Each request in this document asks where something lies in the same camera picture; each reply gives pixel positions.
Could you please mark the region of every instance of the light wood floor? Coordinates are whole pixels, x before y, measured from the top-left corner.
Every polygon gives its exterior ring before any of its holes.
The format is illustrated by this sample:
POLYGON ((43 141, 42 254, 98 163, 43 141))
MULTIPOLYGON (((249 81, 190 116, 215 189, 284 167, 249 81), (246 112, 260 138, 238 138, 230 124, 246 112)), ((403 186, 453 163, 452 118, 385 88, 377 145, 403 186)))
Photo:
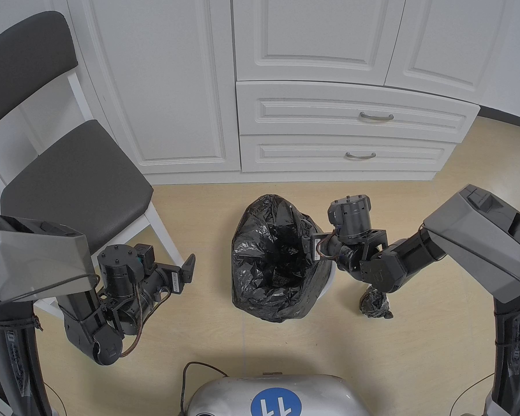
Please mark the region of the light wood floor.
MULTIPOLYGON (((95 365, 71 346, 62 323, 41 312, 45 380, 62 396, 70 416, 176 416, 188 361, 211 363, 232 376, 333 374, 360 393, 374 416, 446 416, 465 388, 493 372, 495 349, 491 295, 455 262, 447 258, 428 267, 392 294, 392 320, 362 316, 358 300, 365 285, 338 272, 309 315, 274 324, 231 304, 230 249, 244 209, 266 193, 289 199, 327 231, 331 201, 367 194, 372 225, 387 229, 393 242, 416 232, 467 183, 520 210, 520 128, 478 118, 431 182, 157 186, 153 202, 183 258, 197 256, 193 283, 149 320, 138 348, 110 367, 95 365)), ((132 241, 138 242, 153 244, 157 259, 168 261, 150 230, 132 241)), ((216 377, 192 368, 189 397, 216 377)), ((481 414, 490 388, 491 379, 472 388, 454 414, 481 414)), ((51 401, 61 409, 54 396, 51 401)))

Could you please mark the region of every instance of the drawer handle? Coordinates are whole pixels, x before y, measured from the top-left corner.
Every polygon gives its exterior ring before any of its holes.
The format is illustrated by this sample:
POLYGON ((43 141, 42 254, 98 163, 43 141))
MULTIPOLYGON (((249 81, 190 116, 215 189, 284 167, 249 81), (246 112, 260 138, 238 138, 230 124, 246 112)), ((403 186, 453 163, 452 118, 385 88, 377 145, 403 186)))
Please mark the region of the drawer handle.
POLYGON ((369 156, 355 156, 354 154, 351 154, 351 153, 347 153, 345 154, 345 157, 347 159, 361 159, 361 160, 366 160, 366 159, 373 159, 375 157, 375 153, 371 153, 369 156))
POLYGON ((393 120, 395 118, 395 116, 392 114, 389 114, 387 117, 377 117, 376 115, 368 115, 364 111, 361 112, 361 117, 363 119, 379 120, 379 121, 389 121, 389 120, 393 120))

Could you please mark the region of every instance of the gray upholstered seat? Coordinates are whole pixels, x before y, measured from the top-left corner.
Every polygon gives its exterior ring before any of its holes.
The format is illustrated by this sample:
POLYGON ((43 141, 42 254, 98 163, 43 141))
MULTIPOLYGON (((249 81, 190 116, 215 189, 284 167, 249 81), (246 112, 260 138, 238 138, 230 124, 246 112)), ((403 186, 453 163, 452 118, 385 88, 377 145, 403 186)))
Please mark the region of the gray upholstered seat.
POLYGON ((92 254, 139 218, 152 194, 116 142, 89 120, 22 170, 0 204, 7 216, 59 222, 82 232, 92 254))

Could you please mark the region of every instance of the crumpled black plastic bag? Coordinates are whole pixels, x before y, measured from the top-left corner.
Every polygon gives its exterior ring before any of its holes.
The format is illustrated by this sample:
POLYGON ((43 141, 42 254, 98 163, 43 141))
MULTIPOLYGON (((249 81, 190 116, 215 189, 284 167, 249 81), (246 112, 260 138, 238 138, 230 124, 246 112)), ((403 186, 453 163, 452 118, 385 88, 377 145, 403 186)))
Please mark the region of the crumpled black plastic bag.
POLYGON ((321 232, 289 201, 266 194, 243 214, 231 247, 233 304, 269 322, 300 319, 325 287, 330 261, 312 262, 302 237, 321 232))
POLYGON ((387 295, 370 285, 361 297, 361 313, 368 317, 383 317, 392 319, 387 295))

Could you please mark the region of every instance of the blue circle logo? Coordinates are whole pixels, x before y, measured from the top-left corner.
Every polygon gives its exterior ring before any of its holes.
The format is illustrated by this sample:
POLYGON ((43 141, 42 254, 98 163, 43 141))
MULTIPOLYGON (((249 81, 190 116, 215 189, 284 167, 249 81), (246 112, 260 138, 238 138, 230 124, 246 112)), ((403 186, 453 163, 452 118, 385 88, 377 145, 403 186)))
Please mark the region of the blue circle logo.
POLYGON ((261 391, 250 404, 252 416, 300 416, 301 411, 300 399, 286 388, 261 391))

